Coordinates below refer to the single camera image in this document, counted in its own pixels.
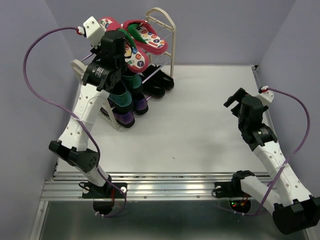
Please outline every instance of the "colorful pattern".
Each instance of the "colorful pattern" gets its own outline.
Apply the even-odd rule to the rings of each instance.
[[[108,26],[112,23],[112,20],[108,19],[107,17],[102,18],[99,21],[100,26],[104,30],[107,30]],[[139,50],[142,51],[142,49],[130,47],[128,43],[125,43],[125,62],[129,65],[130,70],[133,70],[133,72],[137,73],[146,65],[146,61],[148,61],[144,58]]]
[[[138,26],[136,27],[136,30],[138,31],[139,35],[145,40],[145,42],[148,45],[151,45],[156,48],[160,48],[165,43],[162,38],[160,38],[158,35],[149,32],[145,27]]]

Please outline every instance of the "green strap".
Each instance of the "green strap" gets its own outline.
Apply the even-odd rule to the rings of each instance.
[[[128,26],[128,32],[132,35],[132,37],[135,39],[135,40],[137,40],[137,41],[139,41],[139,42],[142,42],[142,43],[144,43],[144,44],[147,44],[147,42],[140,36],[140,34],[138,33],[138,31],[137,31],[137,27],[139,27],[139,24],[137,24],[137,23],[133,23],[133,24],[130,24],[129,26]]]
[[[119,28],[118,31],[123,32],[125,35],[125,38],[128,40],[128,42],[130,43],[131,47],[133,48],[137,48],[135,42],[132,40],[131,36],[129,35],[129,33],[127,33],[126,30],[124,30],[123,28]]]

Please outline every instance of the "red slipper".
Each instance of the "red slipper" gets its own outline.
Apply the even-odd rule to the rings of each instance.
[[[145,71],[149,65],[149,58],[146,53],[138,47],[130,35],[121,27],[113,17],[106,16],[99,20],[100,26],[106,31],[119,30],[126,35],[127,42],[125,43],[125,62],[128,69],[134,73]]]
[[[168,43],[160,38],[152,26],[143,20],[128,20],[123,23],[126,30],[134,38],[135,44],[154,55],[161,55],[168,49]]]

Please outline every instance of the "purple shoe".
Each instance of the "purple shoe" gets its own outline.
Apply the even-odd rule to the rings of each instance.
[[[108,112],[102,107],[100,111],[103,115],[108,116]],[[131,128],[135,124],[135,117],[132,111],[128,111],[126,113],[122,113],[116,108],[112,110],[115,120],[124,128]]]
[[[142,93],[133,94],[132,99],[134,111],[136,112],[136,114],[142,115],[148,112],[148,101],[146,100],[145,95],[143,95]]]

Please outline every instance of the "green shoe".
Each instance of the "green shoe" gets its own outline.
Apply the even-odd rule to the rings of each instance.
[[[144,89],[142,80],[139,74],[127,70],[122,76],[124,84],[132,94],[139,94]]]
[[[119,81],[112,89],[108,101],[110,106],[114,106],[122,113],[132,111],[134,108],[134,102],[131,97],[131,93],[127,90],[126,86]]]

